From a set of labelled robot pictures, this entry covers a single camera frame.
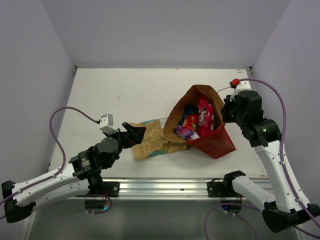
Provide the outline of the tan kraft snack bag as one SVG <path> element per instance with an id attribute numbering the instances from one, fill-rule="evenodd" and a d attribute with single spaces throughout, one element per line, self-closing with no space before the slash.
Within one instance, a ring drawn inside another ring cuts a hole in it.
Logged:
<path id="1" fill-rule="evenodd" d="M 166 122 L 167 118 L 160 118 L 141 123 L 130 123 L 134 127 L 145 127 L 142 142 L 132 147 L 135 161 L 188 149 L 186 144 L 173 143 L 165 139 L 164 127 Z"/>

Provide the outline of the pink chips bag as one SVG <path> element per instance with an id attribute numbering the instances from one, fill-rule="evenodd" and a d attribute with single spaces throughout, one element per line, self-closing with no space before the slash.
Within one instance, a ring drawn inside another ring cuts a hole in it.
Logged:
<path id="1" fill-rule="evenodd" d="M 202 138 L 214 131 L 214 108 L 201 96 L 198 102 L 197 133 Z"/>

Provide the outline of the red brown paper bag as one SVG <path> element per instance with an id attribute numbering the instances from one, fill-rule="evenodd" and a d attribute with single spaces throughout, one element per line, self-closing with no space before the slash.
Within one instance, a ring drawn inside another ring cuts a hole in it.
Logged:
<path id="1" fill-rule="evenodd" d="M 179 126 L 178 123 L 183 116 L 185 106 L 192 104 L 198 108 L 200 97 L 204 97 L 214 109 L 213 132 L 205 137 L 187 141 L 175 134 L 175 128 Z M 165 139 L 172 143 L 195 147 L 215 160 L 235 151 L 236 147 L 225 129 L 225 123 L 222 121 L 221 110 L 223 106 L 221 97 L 211 86 L 191 86 L 176 103 L 167 118 L 163 130 Z"/>

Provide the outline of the purple candy bag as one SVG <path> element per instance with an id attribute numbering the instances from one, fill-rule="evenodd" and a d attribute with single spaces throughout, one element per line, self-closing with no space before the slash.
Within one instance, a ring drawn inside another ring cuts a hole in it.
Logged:
<path id="1" fill-rule="evenodd" d="M 174 129 L 174 132 L 177 136 L 186 141 L 196 140 L 200 138 L 197 132 L 195 132 L 194 130 L 190 130 L 182 125 L 177 126 Z"/>

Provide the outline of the blue snack bag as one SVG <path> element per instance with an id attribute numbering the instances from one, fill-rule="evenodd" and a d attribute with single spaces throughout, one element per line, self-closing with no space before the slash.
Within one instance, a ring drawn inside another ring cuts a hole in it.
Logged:
<path id="1" fill-rule="evenodd" d="M 184 123 L 184 120 L 187 116 L 189 115 L 193 115 L 193 114 L 197 114 L 198 113 L 198 108 L 195 107 L 193 104 L 188 103 L 185 107 L 184 107 L 184 111 L 183 111 L 183 115 L 181 117 L 181 119 L 178 122 L 179 126 L 182 126 Z"/>

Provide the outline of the red rice cracker bag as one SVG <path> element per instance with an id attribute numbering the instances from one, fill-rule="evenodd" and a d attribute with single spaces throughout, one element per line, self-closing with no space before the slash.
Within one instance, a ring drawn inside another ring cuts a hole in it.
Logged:
<path id="1" fill-rule="evenodd" d="M 182 126 L 189 130 L 196 131 L 198 127 L 198 119 L 198 114 L 189 114 L 184 118 Z"/>

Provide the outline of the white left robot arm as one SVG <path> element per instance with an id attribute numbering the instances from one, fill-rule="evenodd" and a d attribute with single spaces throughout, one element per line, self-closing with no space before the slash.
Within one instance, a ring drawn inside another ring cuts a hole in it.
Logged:
<path id="1" fill-rule="evenodd" d="M 69 197 L 102 197 L 106 188 L 101 177 L 120 158 L 122 150 L 141 144 L 146 132 L 142 126 L 122 123 L 124 131 L 114 129 L 102 118 L 99 129 L 105 138 L 81 151 L 61 167 L 25 182 L 3 182 L 4 216 L 8 223 L 28 218 L 40 207 Z"/>

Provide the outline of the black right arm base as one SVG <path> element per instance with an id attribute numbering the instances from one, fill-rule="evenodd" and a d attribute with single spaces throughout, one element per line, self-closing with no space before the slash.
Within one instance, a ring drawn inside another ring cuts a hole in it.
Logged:
<path id="1" fill-rule="evenodd" d="M 231 198 L 235 194 L 228 191 L 223 181 L 214 178 L 206 183 L 207 195 L 209 198 Z"/>

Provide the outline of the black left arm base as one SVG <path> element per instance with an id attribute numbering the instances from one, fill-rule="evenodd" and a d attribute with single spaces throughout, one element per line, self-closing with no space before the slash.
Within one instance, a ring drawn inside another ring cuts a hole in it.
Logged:
<path id="1" fill-rule="evenodd" d="M 120 192 L 119 181 L 102 181 L 96 185 L 89 186 L 89 195 L 103 195 L 109 198 L 117 198 Z"/>

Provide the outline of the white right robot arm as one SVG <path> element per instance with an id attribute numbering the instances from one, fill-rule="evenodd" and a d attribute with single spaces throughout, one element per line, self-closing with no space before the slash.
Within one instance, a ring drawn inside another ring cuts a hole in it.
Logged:
<path id="1" fill-rule="evenodd" d="M 240 194 L 262 213 L 268 228 L 278 233 L 303 224 L 320 215 L 320 207 L 310 203 L 301 190 L 281 146 L 282 134 L 277 123 L 263 117 L 262 98 L 253 90 L 243 90 L 224 98 L 221 110 L 226 123 L 236 123 L 254 148 L 269 177 L 269 193 L 242 171 L 228 173 L 223 179 L 227 196 Z"/>

